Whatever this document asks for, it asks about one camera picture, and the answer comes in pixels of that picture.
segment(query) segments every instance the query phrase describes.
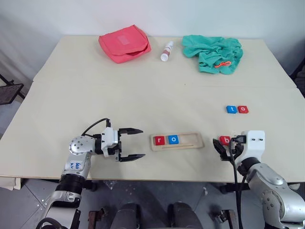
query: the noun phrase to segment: blue letter block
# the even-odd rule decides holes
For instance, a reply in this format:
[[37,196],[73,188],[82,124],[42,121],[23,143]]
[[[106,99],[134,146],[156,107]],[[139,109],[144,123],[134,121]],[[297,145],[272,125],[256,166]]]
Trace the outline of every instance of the blue letter block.
[[179,144],[178,135],[169,135],[168,136],[169,144]]
[[236,106],[227,106],[227,112],[230,113],[230,114],[237,113]]

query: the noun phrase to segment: white bottle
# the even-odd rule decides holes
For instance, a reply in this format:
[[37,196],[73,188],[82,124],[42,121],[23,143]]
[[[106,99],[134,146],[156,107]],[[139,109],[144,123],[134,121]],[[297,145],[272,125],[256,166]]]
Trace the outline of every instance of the white bottle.
[[167,61],[168,60],[168,57],[169,57],[172,49],[173,49],[173,41],[170,41],[170,42],[167,43],[167,45],[165,46],[165,48],[164,48],[164,50],[161,54],[161,60],[162,61]]

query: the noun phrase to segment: sticker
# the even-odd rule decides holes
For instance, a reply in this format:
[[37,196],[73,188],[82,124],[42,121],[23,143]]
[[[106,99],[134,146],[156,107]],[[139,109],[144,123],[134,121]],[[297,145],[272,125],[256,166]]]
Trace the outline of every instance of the sticker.
[[70,161],[69,163],[69,170],[82,170],[82,162],[81,161]]

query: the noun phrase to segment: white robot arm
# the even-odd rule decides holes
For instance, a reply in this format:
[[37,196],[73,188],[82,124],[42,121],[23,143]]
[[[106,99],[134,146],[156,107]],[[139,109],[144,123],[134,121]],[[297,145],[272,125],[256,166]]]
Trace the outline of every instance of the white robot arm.
[[[303,229],[304,200],[289,188],[279,174],[260,162],[265,150],[264,131],[243,132],[232,138],[232,142],[235,144],[232,151],[237,170],[246,176],[250,189],[262,202],[265,229]],[[214,139],[213,144],[222,160],[231,161],[218,140]]]
[[87,179],[91,156],[113,155],[115,161],[127,162],[143,157],[145,154],[121,156],[121,134],[138,134],[142,130],[123,128],[114,130],[109,119],[106,128],[97,135],[86,134],[87,130],[79,137],[71,140],[69,144],[69,157],[61,174],[56,190],[51,194],[45,212],[36,229],[78,229],[80,211],[77,209],[81,201],[81,191]]

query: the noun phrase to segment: white wall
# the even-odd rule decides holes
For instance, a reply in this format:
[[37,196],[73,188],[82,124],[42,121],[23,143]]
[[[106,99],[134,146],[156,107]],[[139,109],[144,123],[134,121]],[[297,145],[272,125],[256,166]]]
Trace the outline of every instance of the white wall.
[[63,34],[132,24],[157,36],[263,38],[288,74],[305,55],[304,0],[0,0],[0,73],[29,87]]

